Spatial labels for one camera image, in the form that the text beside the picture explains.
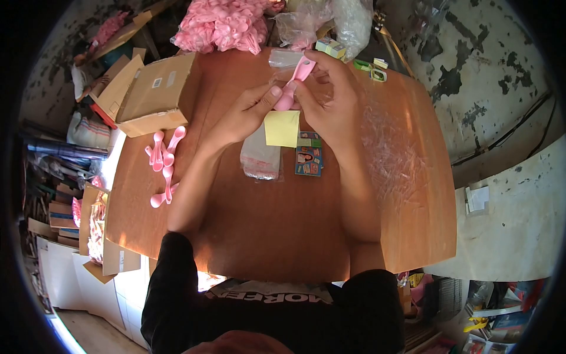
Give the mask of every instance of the person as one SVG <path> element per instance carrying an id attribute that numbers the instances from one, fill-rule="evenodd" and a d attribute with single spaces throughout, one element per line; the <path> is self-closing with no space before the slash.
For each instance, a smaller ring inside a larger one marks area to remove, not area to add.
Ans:
<path id="1" fill-rule="evenodd" d="M 204 138 L 175 192 L 141 315 L 151 353 L 403 352 L 397 279 L 385 270 L 379 208 L 363 158 L 361 94 L 341 61 L 323 52 L 305 56 L 317 63 L 316 80 L 334 86 L 332 101 L 319 104 L 302 82 L 290 83 L 340 166 L 350 279 L 341 288 L 228 279 L 198 292 L 190 240 L 198 236 L 222 153 L 258 129 L 282 93 L 269 84 L 247 89 Z"/>
<path id="2" fill-rule="evenodd" d="M 84 100 L 86 104 L 93 104 L 94 101 L 87 95 L 97 84 L 108 83 L 107 76 L 101 76 L 93 80 L 88 71 L 86 70 L 86 63 L 91 57 L 88 48 L 89 42 L 85 40 L 78 41 L 72 49 L 73 65 L 71 67 L 72 82 L 75 86 L 75 101 L 77 103 Z"/>

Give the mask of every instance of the plastic bag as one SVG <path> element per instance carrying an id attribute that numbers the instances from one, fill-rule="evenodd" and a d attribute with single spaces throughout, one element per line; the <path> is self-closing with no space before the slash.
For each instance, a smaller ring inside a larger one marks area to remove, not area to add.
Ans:
<path id="1" fill-rule="evenodd" d="M 310 48 L 316 42 L 316 30 L 332 19 L 330 0 L 306 0 L 296 12 L 285 12 L 274 17 L 281 46 L 291 45 L 293 50 Z"/>
<path id="2" fill-rule="evenodd" d="M 244 140 L 240 163 L 248 177 L 259 180 L 277 180 L 281 162 L 281 147 L 265 144 L 265 124 Z"/>
<path id="3" fill-rule="evenodd" d="M 354 59 L 370 41 L 374 6 L 370 0 L 332 0 L 336 40 L 346 46 L 346 61 Z"/>

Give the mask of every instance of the person's left hand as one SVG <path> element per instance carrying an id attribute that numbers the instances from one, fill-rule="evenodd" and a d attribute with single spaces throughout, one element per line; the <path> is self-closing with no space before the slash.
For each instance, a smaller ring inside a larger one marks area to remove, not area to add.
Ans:
<path id="1" fill-rule="evenodd" d="M 221 145 L 246 139 L 261 126 L 281 94 L 281 88 L 269 84 L 245 90 L 211 128 L 207 139 Z"/>

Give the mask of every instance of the yellow object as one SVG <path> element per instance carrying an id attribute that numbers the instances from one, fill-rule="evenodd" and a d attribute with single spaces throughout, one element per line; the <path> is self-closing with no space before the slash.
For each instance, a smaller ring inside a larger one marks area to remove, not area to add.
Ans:
<path id="1" fill-rule="evenodd" d="M 299 115 L 301 111 L 272 110 L 265 117 L 265 144 L 271 146 L 297 147 Z"/>
<path id="2" fill-rule="evenodd" d="M 424 273 L 416 273 L 409 275 L 409 284 L 411 284 L 411 287 L 412 288 L 417 287 L 424 276 L 425 276 Z"/>
<path id="3" fill-rule="evenodd" d="M 487 326 L 487 318 L 485 317 L 470 317 L 470 321 L 478 321 L 478 323 L 468 326 L 468 327 L 464 327 L 464 332 L 469 332 L 471 330 L 479 330 L 480 328 L 484 328 L 485 326 Z"/>

